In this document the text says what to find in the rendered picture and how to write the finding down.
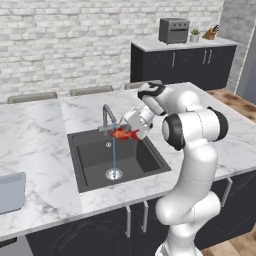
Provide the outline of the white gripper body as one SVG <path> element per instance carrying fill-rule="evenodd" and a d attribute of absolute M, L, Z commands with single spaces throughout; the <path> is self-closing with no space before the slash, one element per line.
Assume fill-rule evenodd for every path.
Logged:
<path fill-rule="evenodd" d="M 151 110 L 147 106 L 133 107 L 124 115 L 124 120 L 132 130 L 138 130 L 136 135 L 139 139 L 144 139 L 150 130 Z"/>

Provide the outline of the red orange fish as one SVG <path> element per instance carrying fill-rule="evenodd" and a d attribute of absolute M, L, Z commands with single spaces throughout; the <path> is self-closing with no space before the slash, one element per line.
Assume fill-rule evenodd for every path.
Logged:
<path fill-rule="evenodd" d="M 126 132 L 123 128 L 118 128 L 111 132 L 110 136 L 121 140 L 128 140 L 129 138 L 138 140 L 137 132 L 138 130 Z"/>

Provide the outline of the dark grey sink basin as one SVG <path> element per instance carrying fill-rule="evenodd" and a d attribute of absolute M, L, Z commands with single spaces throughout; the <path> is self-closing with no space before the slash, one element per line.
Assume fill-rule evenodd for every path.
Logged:
<path fill-rule="evenodd" d="M 67 137 L 80 193 L 171 170 L 148 137 L 113 140 L 97 129 Z M 120 169 L 122 178 L 108 180 L 105 174 L 111 168 Z"/>

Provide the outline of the silver sink drain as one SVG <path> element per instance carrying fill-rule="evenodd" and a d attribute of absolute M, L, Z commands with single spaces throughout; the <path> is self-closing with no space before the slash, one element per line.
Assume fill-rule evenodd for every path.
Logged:
<path fill-rule="evenodd" d="M 111 168 L 106 171 L 105 176 L 110 181 L 119 180 L 122 178 L 123 172 L 118 168 L 116 168 L 116 169 Z"/>

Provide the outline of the grey blue tray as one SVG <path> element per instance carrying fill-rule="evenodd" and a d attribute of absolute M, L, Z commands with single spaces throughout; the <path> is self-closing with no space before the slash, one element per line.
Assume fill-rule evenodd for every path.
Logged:
<path fill-rule="evenodd" d="M 0 215 L 20 210 L 25 203 L 26 174 L 0 177 Z"/>

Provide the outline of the grey metal tap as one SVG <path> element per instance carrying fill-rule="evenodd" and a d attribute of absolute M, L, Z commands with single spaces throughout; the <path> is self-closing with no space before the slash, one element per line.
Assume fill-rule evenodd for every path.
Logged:
<path fill-rule="evenodd" d="M 116 118 L 107 104 L 103 105 L 103 125 L 98 127 L 99 132 L 107 133 L 115 127 Z"/>

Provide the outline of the grey stool back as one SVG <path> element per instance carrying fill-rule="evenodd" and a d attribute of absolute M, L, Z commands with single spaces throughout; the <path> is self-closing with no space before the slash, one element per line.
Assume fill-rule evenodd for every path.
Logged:
<path fill-rule="evenodd" d="M 56 98 L 57 98 L 56 92 L 24 94 L 24 95 L 10 96 L 7 99 L 7 103 L 16 104 L 16 103 L 40 101 L 40 100 L 48 100 L 48 99 L 56 99 Z"/>
<path fill-rule="evenodd" d="M 149 80 L 149 81 L 140 81 L 140 82 L 126 83 L 124 85 L 124 89 L 125 90 L 136 89 L 136 88 L 139 88 L 144 83 L 154 83 L 154 84 L 158 84 L 158 85 L 163 85 L 161 80 Z"/>
<path fill-rule="evenodd" d="M 88 94 L 97 94 L 103 92 L 111 92 L 113 91 L 113 87 L 108 86 L 96 86 L 96 87 L 88 87 L 88 88 L 79 88 L 70 90 L 71 96 L 80 96 L 80 95 L 88 95 Z"/>

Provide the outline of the black cupboard run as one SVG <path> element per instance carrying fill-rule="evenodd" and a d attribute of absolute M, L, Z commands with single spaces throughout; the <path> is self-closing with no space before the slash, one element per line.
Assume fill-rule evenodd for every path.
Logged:
<path fill-rule="evenodd" d="M 204 91 L 222 89 L 227 85 L 236 47 L 236 42 L 219 37 L 170 45 L 133 41 L 130 81 L 191 82 Z"/>

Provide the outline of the grey toaster oven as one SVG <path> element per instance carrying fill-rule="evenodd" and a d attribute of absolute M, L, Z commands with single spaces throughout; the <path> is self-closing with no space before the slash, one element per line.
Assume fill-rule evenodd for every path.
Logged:
<path fill-rule="evenodd" d="M 190 21 L 184 18 L 161 18 L 158 39 L 166 44 L 186 43 Z"/>

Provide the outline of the green plant in white pot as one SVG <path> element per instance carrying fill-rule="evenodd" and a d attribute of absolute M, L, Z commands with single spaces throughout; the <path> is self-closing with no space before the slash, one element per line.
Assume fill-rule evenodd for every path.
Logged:
<path fill-rule="evenodd" d="M 193 29 L 191 31 L 191 35 L 190 35 L 190 42 L 191 43 L 197 43 L 199 41 L 199 35 L 200 35 L 200 32 L 198 29 Z"/>

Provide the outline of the black cupboard door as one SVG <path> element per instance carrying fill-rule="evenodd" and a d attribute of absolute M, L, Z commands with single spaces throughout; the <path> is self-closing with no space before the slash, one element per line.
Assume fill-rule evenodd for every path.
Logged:
<path fill-rule="evenodd" d="M 149 206 L 147 218 L 147 230 L 142 231 L 144 219 L 144 203 L 135 204 L 134 217 L 134 256 L 155 256 L 158 247 L 165 241 L 169 227 L 159 222 L 155 214 L 155 206 L 158 199 L 147 201 Z"/>
<path fill-rule="evenodd" d="M 199 250 L 243 235 L 256 223 L 256 170 L 231 177 L 232 185 L 220 213 L 196 234 Z"/>
<path fill-rule="evenodd" d="M 28 234 L 33 256 L 133 256 L 125 208 Z"/>

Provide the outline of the wooden knife block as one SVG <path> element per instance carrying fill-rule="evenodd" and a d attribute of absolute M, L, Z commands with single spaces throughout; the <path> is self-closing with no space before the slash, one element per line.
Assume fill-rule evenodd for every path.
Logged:
<path fill-rule="evenodd" d="M 204 35 L 203 38 L 207 39 L 207 40 L 214 40 L 215 39 L 215 35 L 219 30 L 219 26 L 216 25 L 213 28 L 210 28 Z"/>

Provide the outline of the grey appliance front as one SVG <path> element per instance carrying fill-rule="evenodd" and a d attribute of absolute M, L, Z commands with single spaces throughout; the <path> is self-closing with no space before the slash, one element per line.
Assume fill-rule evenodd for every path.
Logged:
<path fill-rule="evenodd" d="M 25 236 L 0 242 L 0 256 L 33 256 Z"/>

